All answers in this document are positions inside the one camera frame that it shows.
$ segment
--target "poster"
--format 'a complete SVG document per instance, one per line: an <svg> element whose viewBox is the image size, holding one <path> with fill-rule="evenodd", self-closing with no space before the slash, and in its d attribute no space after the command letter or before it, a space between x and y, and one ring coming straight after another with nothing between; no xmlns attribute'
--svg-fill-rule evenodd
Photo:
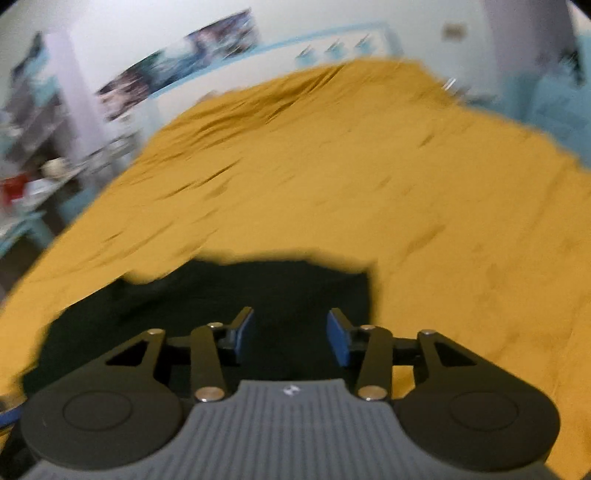
<svg viewBox="0 0 591 480"><path fill-rule="evenodd" d="M96 95L107 120L115 120L150 94L258 45L251 11L244 10L190 33L128 68Z"/></svg>

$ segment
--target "gray ribbed base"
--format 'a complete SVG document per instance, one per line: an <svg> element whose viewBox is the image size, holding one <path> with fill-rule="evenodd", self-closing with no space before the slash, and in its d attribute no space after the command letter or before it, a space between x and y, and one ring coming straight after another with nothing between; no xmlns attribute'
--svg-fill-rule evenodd
<svg viewBox="0 0 591 480"><path fill-rule="evenodd" d="M352 396L342 380L243 381L193 408L165 448L138 463L78 472L40 462L25 480L557 480L538 463L506 473L447 466L416 447L391 408Z"/></svg>

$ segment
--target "logo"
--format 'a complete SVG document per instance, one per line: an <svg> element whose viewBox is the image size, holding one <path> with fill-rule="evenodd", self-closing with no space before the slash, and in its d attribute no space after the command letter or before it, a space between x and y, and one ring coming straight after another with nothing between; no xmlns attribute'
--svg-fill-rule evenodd
<svg viewBox="0 0 591 480"><path fill-rule="evenodd" d="M296 387L295 385L290 385L289 387L285 387L283 389L283 393L288 397L295 397L298 393L301 392L300 387Z"/></svg>

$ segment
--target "black circular pad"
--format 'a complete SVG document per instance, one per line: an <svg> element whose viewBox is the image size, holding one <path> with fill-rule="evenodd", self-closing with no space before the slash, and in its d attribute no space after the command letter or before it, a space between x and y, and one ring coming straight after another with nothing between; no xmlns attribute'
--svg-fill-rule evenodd
<svg viewBox="0 0 591 480"><path fill-rule="evenodd" d="M66 404L64 418L74 428L103 432L121 425L132 412L131 400L121 393L85 392Z"/></svg>
<svg viewBox="0 0 591 480"><path fill-rule="evenodd" d="M141 460L179 430L182 409L164 385L135 368L110 367L73 375L25 405L23 437L39 457L79 470Z"/></svg>
<svg viewBox="0 0 591 480"><path fill-rule="evenodd" d="M402 428L422 450L479 472L510 471L546 458L560 429L547 397L521 385L503 392L457 386L427 381L398 403Z"/></svg>
<svg viewBox="0 0 591 480"><path fill-rule="evenodd" d="M519 416L517 405L494 392L468 392L450 402L452 418L467 429L493 432L511 425Z"/></svg>

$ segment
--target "yellow blanket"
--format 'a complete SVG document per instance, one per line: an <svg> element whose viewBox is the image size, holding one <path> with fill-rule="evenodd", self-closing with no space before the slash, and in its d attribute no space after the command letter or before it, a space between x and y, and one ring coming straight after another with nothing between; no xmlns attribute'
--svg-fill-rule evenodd
<svg viewBox="0 0 591 480"><path fill-rule="evenodd" d="M0 316L0 391L44 328L120 275L298 257L374 276L375 321L433 328L536 385L550 466L591 469L591 176L544 135L453 102L418 65L357 61L199 104L159 132ZM410 376L397 380L401 394Z"/></svg>

